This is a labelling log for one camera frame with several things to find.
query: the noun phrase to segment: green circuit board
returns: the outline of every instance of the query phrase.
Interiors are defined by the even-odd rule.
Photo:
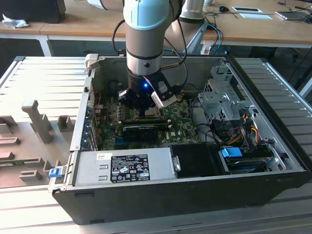
[[[144,120],[150,121],[151,124],[142,124],[142,126],[153,125],[154,120],[158,119],[165,119],[169,123],[163,125],[170,125],[169,128],[158,131],[157,140],[149,142],[125,142],[122,139],[122,130],[127,125],[120,120],[141,120],[136,110],[122,106],[117,100],[111,99],[104,104],[102,116],[104,124],[98,128],[101,150],[161,148],[171,144],[199,143],[195,127],[189,118],[189,105],[186,100],[176,102],[162,110],[151,108],[145,113]]]

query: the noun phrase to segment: motherboard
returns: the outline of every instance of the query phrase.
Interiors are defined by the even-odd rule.
[[[140,117],[137,110],[129,109],[111,98],[100,111],[97,128],[99,150],[162,148],[171,144],[199,143],[196,127],[189,117],[189,104],[182,98],[164,109],[150,108]],[[127,131],[140,129],[140,136],[154,130],[153,139],[130,138]]]

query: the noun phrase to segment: paper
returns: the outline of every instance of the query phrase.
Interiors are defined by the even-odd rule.
[[[261,14],[248,14],[248,13],[239,13],[243,18],[247,19],[261,19],[261,20],[272,20],[272,18],[268,15]]]
[[[3,16],[2,23],[9,28],[15,29],[29,26],[29,24],[27,24],[26,21],[23,19],[10,19],[6,17],[4,14],[2,14],[2,16]]]

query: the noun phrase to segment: white label sticker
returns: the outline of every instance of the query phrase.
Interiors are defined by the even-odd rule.
[[[100,153],[97,154],[97,160],[110,160],[112,156],[112,153]]]
[[[145,176],[149,176],[149,173],[139,173],[139,174],[137,174],[137,176],[145,177]]]
[[[0,164],[0,167],[12,167],[14,166],[14,164],[12,163],[3,163],[3,164]]]

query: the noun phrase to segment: desk leg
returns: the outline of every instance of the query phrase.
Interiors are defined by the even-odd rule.
[[[36,38],[40,42],[44,56],[46,57],[54,56],[52,46],[47,35],[38,35],[36,36]]]
[[[210,53],[210,48],[213,45],[213,41],[204,40],[202,43],[203,43],[203,47],[201,48],[200,54],[201,55],[208,55]]]
[[[302,88],[302,90],[300,91],[300,95],[303,98],[306,98],[306,96],[311,92],[312,90],[312,77],[310,78],[310,80],[308,81],[308,83]]]

